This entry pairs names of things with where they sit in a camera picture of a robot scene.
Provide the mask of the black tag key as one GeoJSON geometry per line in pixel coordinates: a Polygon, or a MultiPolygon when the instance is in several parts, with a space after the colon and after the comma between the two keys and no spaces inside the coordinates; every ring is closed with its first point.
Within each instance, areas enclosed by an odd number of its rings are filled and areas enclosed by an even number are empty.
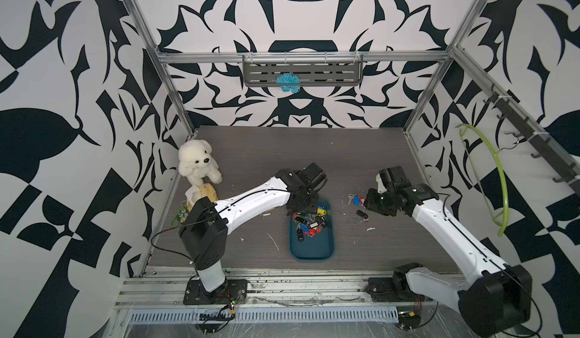
{"type": "Polygon", "coordinates": [[[357,210],[356,215],[360,218],[360,223],[366,223],[369,221],[369,215],[362,210],[357,210]]]}

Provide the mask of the teal plastic storage box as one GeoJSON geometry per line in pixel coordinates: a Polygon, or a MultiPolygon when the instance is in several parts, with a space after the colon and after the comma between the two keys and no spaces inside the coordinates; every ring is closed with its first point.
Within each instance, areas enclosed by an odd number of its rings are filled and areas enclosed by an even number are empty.
{"type": "Polygon", "coordinates": [[[300,262],[323,262],[335,253],[332,207],[321,197],[314,213],[297,212],[289,217],[288,248],[300,262]]]}

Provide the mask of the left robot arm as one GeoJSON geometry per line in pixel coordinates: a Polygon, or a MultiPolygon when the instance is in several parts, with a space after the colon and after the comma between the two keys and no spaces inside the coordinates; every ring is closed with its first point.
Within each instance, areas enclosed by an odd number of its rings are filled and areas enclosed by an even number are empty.
{"type": "Polygon", "coordinates": [[[278,207],[288,214],[313,213],[319,191],[327,182],[322,168],[312,163],[303,170],[283,169],[261,185],[235,197],[211,202],[198,200],[178,236],[193,262],[202,291],[213,294],[226,284],[221,265],[229,234],[251,219],[278,207]]]}

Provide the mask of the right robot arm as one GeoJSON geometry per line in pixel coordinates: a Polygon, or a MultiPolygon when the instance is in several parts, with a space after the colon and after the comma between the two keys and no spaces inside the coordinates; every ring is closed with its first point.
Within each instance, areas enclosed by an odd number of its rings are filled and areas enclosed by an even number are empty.
{"type": "Polygon", "coordinates": [[[402,167],[381,170],[366,209],[383,216],[405,213],[420,224],[451,257],[462,273],[448,278],[412,262],[393,271],[389,288],[378,279],[367,287],[372,298],[427,297],[456,311],[478,336],[488,337],[529,321],[533,279],[521,265],[509,265],[480,243],[426,184],[412,184],[402,167]]]}

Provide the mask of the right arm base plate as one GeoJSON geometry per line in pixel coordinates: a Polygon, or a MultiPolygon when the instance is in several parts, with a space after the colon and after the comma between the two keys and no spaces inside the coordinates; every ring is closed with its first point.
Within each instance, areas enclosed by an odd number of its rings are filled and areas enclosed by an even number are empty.
{"type": "Polygon", "coordinates": [[[412,292],[402,275],[369,278],[365,292],[373,302],[417,303],[423,299],[412,292]]]}

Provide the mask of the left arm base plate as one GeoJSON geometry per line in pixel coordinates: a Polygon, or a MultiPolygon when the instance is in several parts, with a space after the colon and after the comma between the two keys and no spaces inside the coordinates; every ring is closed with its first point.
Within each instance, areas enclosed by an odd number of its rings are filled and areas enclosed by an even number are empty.
{"type": "Polygon", "coordinates": [[[225,305],[227,303],[244,303],[248,292],[246,279],[226,280],[213,292],[208,292],[199,279],[187,282],[183,304],[185,306],[225,305]]]}

